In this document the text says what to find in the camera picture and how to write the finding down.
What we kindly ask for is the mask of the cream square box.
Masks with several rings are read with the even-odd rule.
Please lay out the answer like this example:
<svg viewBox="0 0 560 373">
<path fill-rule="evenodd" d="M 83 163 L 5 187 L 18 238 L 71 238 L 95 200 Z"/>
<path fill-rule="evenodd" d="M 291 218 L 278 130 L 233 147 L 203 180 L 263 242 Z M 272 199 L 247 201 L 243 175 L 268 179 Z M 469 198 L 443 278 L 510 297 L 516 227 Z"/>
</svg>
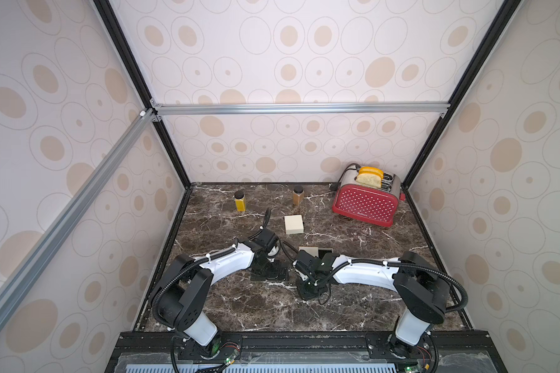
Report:
<svg viewBox="0 0 560 373">
<path fill-rule="evenodd" d="M 320 259 L 323 259 L 326 254 L 334 252 L 332 248 L 320 248 L 315 246 L 300 246 L 299 251 L 305 251 L 311 256 L 315 256 Z"/>
</svg>

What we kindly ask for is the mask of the cream drawer jewelry box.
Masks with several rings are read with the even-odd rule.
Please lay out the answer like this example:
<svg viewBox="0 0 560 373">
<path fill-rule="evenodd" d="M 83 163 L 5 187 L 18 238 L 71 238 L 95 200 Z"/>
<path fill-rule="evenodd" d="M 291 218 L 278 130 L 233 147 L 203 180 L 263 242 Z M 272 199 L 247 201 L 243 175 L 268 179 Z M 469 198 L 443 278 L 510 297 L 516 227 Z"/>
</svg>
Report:
<svg viewBox="0 0 560 373">
<path fill-rule="evenodd" d="M 284 217 L 284 222 L 287 235 L 304 233 L 303 217 L 301 214 L 287 215 Z"/>
</svg>

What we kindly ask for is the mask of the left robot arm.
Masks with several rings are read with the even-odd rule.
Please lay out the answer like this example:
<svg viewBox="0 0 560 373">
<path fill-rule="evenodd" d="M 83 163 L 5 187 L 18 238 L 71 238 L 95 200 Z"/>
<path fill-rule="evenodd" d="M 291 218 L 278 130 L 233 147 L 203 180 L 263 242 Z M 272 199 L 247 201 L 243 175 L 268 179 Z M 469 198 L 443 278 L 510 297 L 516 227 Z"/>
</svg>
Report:
<svg viewBox="0 0 560 373">
<path fill-rule="evenodd" d="M 150 293 L 152 317 L 171 328 L 176 337 L 192 339 L 202 357 L 213 358 L 222 348 L 217 326 L 203 312 L 210 287 L 241 270 L 249 270 L 252 281 L 285 281 L 288 267 L 276 262 L 282 248 L 268 223 L 269 208 L 259 230 L 247 239 L 235 238 L 231 247 L 203 257 L 177 256 Z"/>
</svg>

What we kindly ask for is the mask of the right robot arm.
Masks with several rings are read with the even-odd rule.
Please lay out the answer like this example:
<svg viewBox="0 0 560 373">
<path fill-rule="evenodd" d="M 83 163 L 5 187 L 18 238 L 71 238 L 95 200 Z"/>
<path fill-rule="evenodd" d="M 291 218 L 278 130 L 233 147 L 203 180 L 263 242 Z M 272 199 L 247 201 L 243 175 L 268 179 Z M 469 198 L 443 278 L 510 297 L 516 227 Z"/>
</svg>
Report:
<svg viewBox="0 0 560 373">
<path fill-rule="evenodd" d="M 460 312 L 468 304 L 468 293 L 460 281 L 411 251 L 383 260 L 336 253 L 319 258 L 280 240 L 268 258 L 272 260 L 279 252 L 292 261 L 303 300 L 317 299 L 324 304 L 337 284 L 362 284 L 398 293 L 405 310 L 387 340 L 396 358 L 409 358 L 415 349 L 421 350 L 424 335 L 443 323 L 446 314 Z"/>
</svg>

